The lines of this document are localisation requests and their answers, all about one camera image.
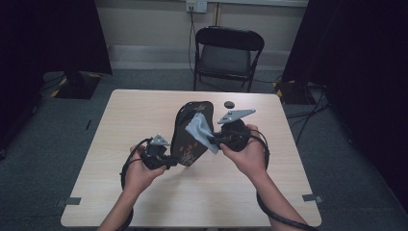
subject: table top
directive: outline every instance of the table top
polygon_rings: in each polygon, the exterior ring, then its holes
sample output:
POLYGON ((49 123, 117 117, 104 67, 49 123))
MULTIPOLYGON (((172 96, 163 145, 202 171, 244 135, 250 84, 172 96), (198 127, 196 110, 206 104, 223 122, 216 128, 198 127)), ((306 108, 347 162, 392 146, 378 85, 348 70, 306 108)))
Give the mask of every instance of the table top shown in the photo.
MULTIPOLYGON (((242 120, 257 125, 267 138, 270 177, 310 225, 320 225, 316 202, 303 201, 302 195, 312 191, 276 95, 165 90, 112 93, 71 194, 81 202, 66 205, 62 225, 99 226, 122 191, 119 173, 129 148, 157 134, 171 141, 176 115, 191 101, 214 104, 215 131, 220 130, 217 121, 228 112, 225 101, 234 102, 234 110, 255 109, 242 120)), ((192 166, 178 165, 156 178, 136 202, 130 226, 269 226, 255 194, 251 182, 222 151, 208 150, 192 166)))

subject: wall outlet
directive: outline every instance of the wall outlet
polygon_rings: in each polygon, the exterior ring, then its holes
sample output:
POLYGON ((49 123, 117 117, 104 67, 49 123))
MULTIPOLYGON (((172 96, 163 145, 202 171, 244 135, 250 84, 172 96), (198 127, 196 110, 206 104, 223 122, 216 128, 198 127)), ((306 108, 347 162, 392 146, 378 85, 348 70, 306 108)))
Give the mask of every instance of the wall outlet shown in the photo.
POLYGON ((193 13, 206 13, 207 12, 207 1, 186 1, 186 12, 193 13))

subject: wooden table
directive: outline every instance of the wooden table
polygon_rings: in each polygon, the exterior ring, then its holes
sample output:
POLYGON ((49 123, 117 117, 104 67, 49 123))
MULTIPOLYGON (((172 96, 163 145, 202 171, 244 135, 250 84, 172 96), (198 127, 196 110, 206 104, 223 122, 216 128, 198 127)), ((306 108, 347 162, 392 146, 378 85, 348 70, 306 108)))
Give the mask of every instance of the wooden table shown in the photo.
MULTIPOLYGON (((62 224, 99 226, 121 193, 119 173, 129 148, 157 134, 171 141, 178 110, 206 100, 214 104, 215 131, 227 113, 225 101, 234 102, 234 110, 256 109, 242 120, 258 125, 268 140, 269 175, 310 225, 320 225, 316 202, 303 201, 302 195, 312 191, 276 95, 163 90, 112 93, 71 194, 81 202, 66 206, 62 224)), ((269 222, 246 176, 221 151, 208 150, 192 166, 172 167, 155 179, 139 197, 130 226, 260 227, 269 222)))

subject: hand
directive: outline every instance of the hand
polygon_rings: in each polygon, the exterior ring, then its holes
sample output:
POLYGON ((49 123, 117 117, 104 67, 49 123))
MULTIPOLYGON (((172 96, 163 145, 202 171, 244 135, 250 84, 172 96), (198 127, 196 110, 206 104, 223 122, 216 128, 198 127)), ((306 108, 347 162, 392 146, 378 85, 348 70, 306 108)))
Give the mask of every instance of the hand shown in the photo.
MULTIPOLYGON (((252 136, 260 137, 257 132, 257 126, 247 124, 246 127, 251 130, 252 136)), ((235 152, 223 143, 220 147, 224 155, 231 159, 238 170, 245 174, 250 180, 260 173, 266 172, 264 147, 259 141, 250 138, 246 148, 241 152, 235 152)))
MULTIPOLYGON (((132 146, 130 151, 133 151, 135 148, 135 146, 132 146)), ((145 147, 141 145, 133 155, 131 161, 140 159, 140 154, 142 151, 144 151, 144 149, 145 147)), ((142 160, 135 161, 129 165, 126 171, 125 188, 123 191, 134 195, 139 195, 151 185, 156 177, 162 175, 165 170, 165 166, 150 170, 144 165, 142 160)))

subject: gray carpet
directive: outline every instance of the gray carpet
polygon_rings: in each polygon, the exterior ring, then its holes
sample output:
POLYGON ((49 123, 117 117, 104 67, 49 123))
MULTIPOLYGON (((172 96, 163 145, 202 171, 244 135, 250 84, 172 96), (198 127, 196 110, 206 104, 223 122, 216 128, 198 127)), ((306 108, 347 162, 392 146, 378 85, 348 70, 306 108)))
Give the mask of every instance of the gray carpet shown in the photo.
MULTIPOLYGON (((44 78, 51 80, 59 74, 44 78)), ((274 81, 280 74, 257 71, 255 79, 259 81, 253 83, 251 92, 272 93, 272 84, 260 81, 274 81)), ((221 90, 245 91, 236 82, 206 82, 221 90)), ((44 90, 37 113, 0 162, 0 230, 68 230, 60 223, 64 209, 56 203, 70 196, 110 94, 116 89, 191 90, 192 77, 187 69, 115 70, 113 76, 102 78, 91 100, 52 98, 53 88, 44 90)), ((197 89, 220 90, 202 83, 197 89)), ((314 96, 318 99, 319 90, 314 90, 314 96)), ((292 115, 313 107, 284 105, 284 110, 292 115)), ((298 120, 291 118, 289 123, 298 120)), ((302 124, 292 128, 295 139, 302 124)), ((350 145, 344 125, 331 109, 311 117, 298 149, 313 192, 324 199, 319 204, 323 220, 319 230, 408 230, 406 214, 376 169, 350 145)))

